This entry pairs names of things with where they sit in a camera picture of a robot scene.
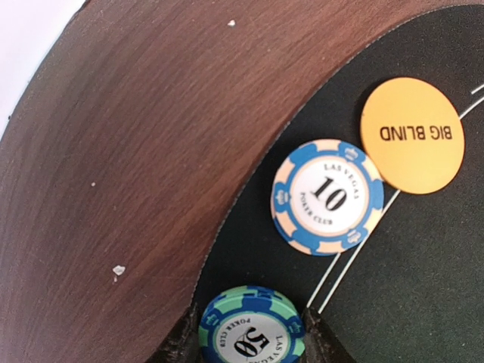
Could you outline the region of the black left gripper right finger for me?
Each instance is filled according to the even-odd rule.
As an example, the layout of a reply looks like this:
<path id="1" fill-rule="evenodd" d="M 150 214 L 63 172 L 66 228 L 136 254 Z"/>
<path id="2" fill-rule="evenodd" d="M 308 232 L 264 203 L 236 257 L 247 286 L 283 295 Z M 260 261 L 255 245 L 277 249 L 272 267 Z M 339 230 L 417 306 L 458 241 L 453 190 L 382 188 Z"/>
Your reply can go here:
<path id="1" fill-rule="evenodd" d="M 305 352 L 302 354 L 302 362 L 356 363 L 317 309 L 305 308 L 302 319 L 306 329 Z"/>

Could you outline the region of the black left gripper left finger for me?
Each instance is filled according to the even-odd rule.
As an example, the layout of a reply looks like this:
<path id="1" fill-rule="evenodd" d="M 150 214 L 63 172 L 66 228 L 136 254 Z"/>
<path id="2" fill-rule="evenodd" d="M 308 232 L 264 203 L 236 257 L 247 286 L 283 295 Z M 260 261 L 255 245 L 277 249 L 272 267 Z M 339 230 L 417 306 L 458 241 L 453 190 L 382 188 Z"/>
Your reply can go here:
<path id="1" fill-rule="evenodd" d="M 193 302 L 145 362 L 200 362 L 199 323 L 200 308 Z"/>

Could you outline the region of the green chip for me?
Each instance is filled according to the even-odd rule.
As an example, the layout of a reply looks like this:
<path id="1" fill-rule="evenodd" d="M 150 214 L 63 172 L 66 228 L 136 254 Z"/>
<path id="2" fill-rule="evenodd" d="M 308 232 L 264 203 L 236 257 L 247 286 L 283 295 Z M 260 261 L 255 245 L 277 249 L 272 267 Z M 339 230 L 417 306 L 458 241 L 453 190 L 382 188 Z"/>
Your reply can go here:
<path id="1" fill-rule="evenodd" d="M 301 315 L 285 295 L 251 285 L 221 292 L 198 328 L 205 362 L 297 362 L 305 335 Z"/>

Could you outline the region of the blue white chip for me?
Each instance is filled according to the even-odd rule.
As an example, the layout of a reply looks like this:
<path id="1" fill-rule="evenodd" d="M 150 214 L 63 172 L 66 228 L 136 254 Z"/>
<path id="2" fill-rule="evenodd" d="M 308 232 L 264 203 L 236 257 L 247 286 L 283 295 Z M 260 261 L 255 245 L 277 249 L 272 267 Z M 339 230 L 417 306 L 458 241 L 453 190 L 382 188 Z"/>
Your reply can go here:
<path id="1" fill-rule="evenodd" d="M 275 173 L 271 215 L 292 248 L 332 256 L 358 246 L 383 214 L 383 179 L 358 147 L 316 139 L 293 150 Z"/>

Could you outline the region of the yellow big blind button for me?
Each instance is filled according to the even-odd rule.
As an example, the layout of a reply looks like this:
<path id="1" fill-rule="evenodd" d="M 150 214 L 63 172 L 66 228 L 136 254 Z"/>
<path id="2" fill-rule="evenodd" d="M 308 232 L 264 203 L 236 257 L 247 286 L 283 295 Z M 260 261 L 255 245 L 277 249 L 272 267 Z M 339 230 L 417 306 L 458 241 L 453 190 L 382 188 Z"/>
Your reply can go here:
<path id="1" fill-rule="evenodd" d="M 457 175 L 465 137 L 453 103 L 434 85 L 397 77 L 378 85 L 361 112 L 366 154 L 385 182 L 409 194 L 431 194 Z"/>

